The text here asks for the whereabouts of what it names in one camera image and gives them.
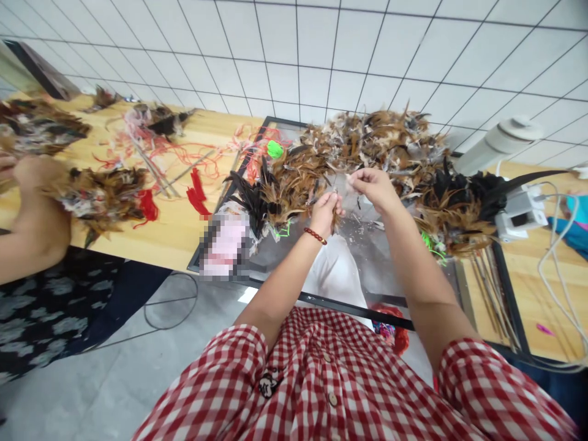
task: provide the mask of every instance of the pink object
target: pink object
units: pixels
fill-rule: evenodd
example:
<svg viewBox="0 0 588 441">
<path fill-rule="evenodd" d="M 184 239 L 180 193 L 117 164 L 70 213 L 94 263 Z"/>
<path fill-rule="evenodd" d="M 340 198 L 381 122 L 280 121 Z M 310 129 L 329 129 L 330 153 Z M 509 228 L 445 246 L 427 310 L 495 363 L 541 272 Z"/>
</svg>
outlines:
<svg viewBox="0 0 588 441">
<path fill-rule="evenodd" d="M 555 336 L 553 332 L 548 330 L 545 326 L 540 323 L 537 323 L 537 329 L 540 330 L 542 333 L 546 333 L 547 335 Z"/>
</svg>

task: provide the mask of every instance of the hand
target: hand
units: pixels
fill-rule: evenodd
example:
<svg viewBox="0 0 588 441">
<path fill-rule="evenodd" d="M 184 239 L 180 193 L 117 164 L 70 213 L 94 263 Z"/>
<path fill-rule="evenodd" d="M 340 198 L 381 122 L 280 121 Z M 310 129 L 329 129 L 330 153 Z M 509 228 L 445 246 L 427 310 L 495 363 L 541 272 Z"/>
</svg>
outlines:
<svg viewBox="0 0 588 441">
<path fill-rule="evenodd" d="M 362 168 L 350 176 L 348 183 L 357 192 L 364 194 L 381 215 L 390 214 L 398 206 L 402 206 L 385 171 Z"/>
<path fill-rule="evenodd" d="M 0 156 L 0 181 L 12 178 L 12 172 L 16 164 L 16 158 L 12 156 Z"/>
<path fill-rule="evenodd" d="M 23 190 L 44 187 L 64 173 L 62 163 L 47 155 L 25 156 L 14 167 L 14 178 Z"/>
<path fill-rule="evenodd" d="M 328 192 L 323 194 L 314 204 L 310 228 L 323 239 L 331 235 L 333 213 L 340 216 L 345 215 L 345 211 L 341 208 L 341 200 L 342 197 L 337 193 Z"/>
</svg>

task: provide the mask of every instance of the red beaded bracelet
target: red beaded bracelet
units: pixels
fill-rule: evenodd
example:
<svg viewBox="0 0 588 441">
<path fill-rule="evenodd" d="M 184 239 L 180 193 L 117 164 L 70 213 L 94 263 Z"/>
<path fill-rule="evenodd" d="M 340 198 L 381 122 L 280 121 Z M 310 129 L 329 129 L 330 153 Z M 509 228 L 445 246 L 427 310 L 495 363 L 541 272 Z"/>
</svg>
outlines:
<svg viewBox="0 0 588 441">
<path fill-rule="evenodd" d="M 314 236 L 317 241 L 321 242 L 323 245 L 326 245 L 326 240 L 324 240 L 321 236 L 319 236 L 318 234 L 316 234 L 314 231 L 312 231 L 310 228 L 305 227 L 304 231 L 308 234 L 310 234 L 311 236 Z"/>
</svg>

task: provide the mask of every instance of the pixelated area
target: pixelated area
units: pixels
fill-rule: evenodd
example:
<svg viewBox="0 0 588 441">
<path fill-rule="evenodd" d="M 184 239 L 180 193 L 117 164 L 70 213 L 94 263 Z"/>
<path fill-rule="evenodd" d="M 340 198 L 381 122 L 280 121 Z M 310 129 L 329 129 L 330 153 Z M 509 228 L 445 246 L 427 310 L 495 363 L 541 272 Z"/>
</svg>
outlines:
<svg viewBox="0 0 588 441">
<path fill-rule="evenodd" d="M 217 213 L 202 238 L 200 277 L 205 281 L 249 280 L 249 216 Z"/>
</svg>

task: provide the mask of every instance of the white tiled wall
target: white tiled wall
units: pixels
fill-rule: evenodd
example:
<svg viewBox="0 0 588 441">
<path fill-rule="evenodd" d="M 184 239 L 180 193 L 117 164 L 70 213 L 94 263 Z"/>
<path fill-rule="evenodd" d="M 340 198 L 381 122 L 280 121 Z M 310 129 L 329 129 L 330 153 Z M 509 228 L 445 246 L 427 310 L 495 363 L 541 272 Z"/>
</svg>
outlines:
<svg viewBox="0 0 588 441">
<path fill-rule="evenodd" d="M 545 140 L 514 160 L 566 167 L 588 159 L 587 34 L 586 0 L 0 0 L 0 36 L 81 87 L 304 123 L 410 100 L 460 152 L 525 114 Z"/>
</svg>

